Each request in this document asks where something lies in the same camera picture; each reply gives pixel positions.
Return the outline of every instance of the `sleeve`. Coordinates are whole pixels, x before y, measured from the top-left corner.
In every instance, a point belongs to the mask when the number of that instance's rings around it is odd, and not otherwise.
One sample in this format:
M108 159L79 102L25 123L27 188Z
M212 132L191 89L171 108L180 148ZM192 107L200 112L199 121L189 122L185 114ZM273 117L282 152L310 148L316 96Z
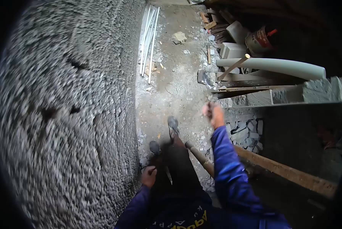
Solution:
M225 126L212 135L214 181L218 198L225 208L261 213L264 207L248 184L245 168L228 138Z
M120 215L115 229L139 228L147 218L150 188L142 185Z

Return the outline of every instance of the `hand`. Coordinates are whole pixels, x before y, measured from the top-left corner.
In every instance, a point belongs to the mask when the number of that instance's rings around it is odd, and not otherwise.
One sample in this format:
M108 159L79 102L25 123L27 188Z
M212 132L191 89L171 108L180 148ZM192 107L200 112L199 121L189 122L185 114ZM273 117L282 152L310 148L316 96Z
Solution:
M203 114L209 118L212 127L224 126L224 114L219 103L209 102L203 106Z
M155 166L148 166L145 168L142 178L141 178L141 183L148 188L151 188L155 184L155 175L157 174L157 169Z

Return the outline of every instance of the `foam tube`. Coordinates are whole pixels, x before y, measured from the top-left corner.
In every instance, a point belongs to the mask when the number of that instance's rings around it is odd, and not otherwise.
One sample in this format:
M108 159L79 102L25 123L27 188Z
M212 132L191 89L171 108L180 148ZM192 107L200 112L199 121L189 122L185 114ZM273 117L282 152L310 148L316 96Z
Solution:
M216 64L220 67L230 67L239 60L240 58L220 59L217 60ZM274 71L305 80L320 80L326 78L326 70L324 67L293 60L249 58L238 67Z

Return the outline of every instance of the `dirt floor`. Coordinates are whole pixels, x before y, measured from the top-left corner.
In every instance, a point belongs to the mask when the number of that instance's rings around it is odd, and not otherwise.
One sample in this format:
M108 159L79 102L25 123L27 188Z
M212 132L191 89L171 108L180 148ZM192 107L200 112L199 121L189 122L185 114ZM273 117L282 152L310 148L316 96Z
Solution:
M211 127L201 113L202 106L212 95L211 89L197 82L198 70L207 68L203 65L206 55L202 50L206 51L208 43L213 45L208 41L209 34L200 32L203 27L199 11L204 9L205 6L181 5L160 8L153 60L156 62L161 59L164 68L157 68L160 73L152 72L150 85L146 75L142 77L137 74L136 79L137 133L141 162L144 161L142 158L149 159L151 156L150 141L169 140L169 115L177 117L183 141L189 140L196 147L203 148L199 140L204 132L205 141L211 146ZM184 44L174 44L171 40L172 35L179 31L187 38ZM218 53L214 47L212 49L215 50L215 63ZM208 69L217 68L214 63ZM213 182L209 174L193 155L190 158L201 183L205 184L205 189L213 190L209 186Z

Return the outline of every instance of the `hammer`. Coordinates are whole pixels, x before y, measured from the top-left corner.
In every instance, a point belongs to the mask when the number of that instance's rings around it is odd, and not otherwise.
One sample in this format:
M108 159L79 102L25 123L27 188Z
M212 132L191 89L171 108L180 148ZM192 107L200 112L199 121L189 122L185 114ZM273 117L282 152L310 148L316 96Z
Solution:
M211 161L209 161L204 154L202 154L198 149L196 149L191 142L187 141L185 143L186 148L188 148L192 154L196 157L196 159L200 162L200 164L205 168L205 170L210 174L211 177L214 178L214 165Z

